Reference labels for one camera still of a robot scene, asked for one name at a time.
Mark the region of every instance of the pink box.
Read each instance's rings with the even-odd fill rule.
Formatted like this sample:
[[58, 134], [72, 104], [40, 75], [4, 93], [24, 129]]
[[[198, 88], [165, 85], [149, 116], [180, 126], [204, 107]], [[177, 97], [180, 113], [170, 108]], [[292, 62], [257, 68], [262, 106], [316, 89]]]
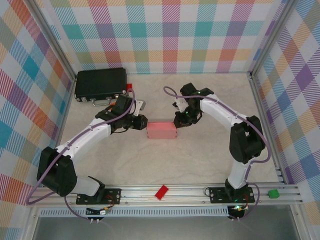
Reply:
[[149, 139], [177, 138], [177, 128], [173, 122], [148, 122], [146, 133]]

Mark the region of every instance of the white table surface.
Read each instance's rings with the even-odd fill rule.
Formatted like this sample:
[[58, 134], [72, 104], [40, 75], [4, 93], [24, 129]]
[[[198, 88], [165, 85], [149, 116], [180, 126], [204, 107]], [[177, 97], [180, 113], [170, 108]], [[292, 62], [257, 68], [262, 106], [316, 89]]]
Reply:
[[[146, 101], [140, 113], [150, 122], [174, 119], [174, 98], [164, 93], [163, 86], [179, 92], [190, 82], [197, 89], [207, 87], [213, 90], [236, 111], [258, 116], [244, 73], [130, 74], [127, 82], [132, 83], [137, 99]], [[104, 108], [73, 99], [61, 142], [79, 133]], [[177, 139], [147, 139], [146, 129], [129, 129], [99, 142], [75, 165], [75, 170], [78, 176], [92, 176], [106, 185], [224, 183], [234, 161], [229, 152], [229, 139], [229, 132], [206, 114], [199, 123], [178, 129]], [[258, 160], [264, 160], [266, 156], [265, 149]], [[277, 182], [272, 159], [255, 164], [248, 180]]]

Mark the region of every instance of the robotic arm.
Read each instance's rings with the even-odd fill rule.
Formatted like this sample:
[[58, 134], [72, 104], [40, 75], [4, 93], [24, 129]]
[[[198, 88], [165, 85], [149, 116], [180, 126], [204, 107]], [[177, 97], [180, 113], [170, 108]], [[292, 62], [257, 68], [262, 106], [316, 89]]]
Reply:
[[230, 201], [237, 201], [249, 188], [246, 181], [248, 167], [266, 147], [257, 132], [238, 117], [246, 119], [262, 133], [260, 120], [256, 116], [247, 117], [228, 107], [208, 88], [197, 90], [192, 83], [188, 83], [181, 88], [180, 93], [182, 96], [206, 96], [215, 100], [200, 97], [176, 98], [173, 106], [179, 111], [175, 113], [174, 125], [176, 128], [191, 126], [201, 119], [202, 113], [206, 113], [230, 132], [229, 151], [234, 162], [224, 190]]
[[108, 106], [100, 111], [95, 116], [95, 119], [77, 136], [61, 144], [56, 149], [46, 147], [40, 155], [37, 180], [39, 181], [58, 154], [66, 149], [41, 183], [61, 197], [70, 193], [82, 194], [92, 196], [95, 202], [99, 203], [104, 197], [105, 185], [90, 176], [77, 176], [74, 165], [99, 141], [109, 137], [117, 129], [142, 130], [147, 126], [148, 119], [139, 114], [139, 111], [145, 107], [145, 102], [142, 100], [135, 100], [134, 108], [132, 107], [123, 117], [110, 123], [104, 123], [123, 115], [132, 106], [132, 101], [133, 99], [128, 95], [119, 95], [114, 106]]

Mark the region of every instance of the white vent grille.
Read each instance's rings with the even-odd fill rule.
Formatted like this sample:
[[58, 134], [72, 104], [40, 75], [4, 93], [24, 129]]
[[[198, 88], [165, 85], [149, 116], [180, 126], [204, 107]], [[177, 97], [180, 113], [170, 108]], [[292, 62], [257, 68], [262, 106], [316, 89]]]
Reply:
[[[99, 217], [86, 215], [85, 208], [74, 208], [75, 212], [84, 217]], [[199, 216], [228, 216], [227, 206], [203, 207], [114, 207], [107, 215], [100, 217], [199, 217]], [[66, 207], [43, 208], [40, 217], [75, 217]]]

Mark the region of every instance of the black box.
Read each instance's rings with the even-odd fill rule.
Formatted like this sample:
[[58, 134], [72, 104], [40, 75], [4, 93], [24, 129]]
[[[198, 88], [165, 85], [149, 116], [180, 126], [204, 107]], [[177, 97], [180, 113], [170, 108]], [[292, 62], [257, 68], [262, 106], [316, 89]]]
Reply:
[[99, 69], [78, 72], [74, 98], [78, 102], [114, 99], [127, 88], [124, 68]]

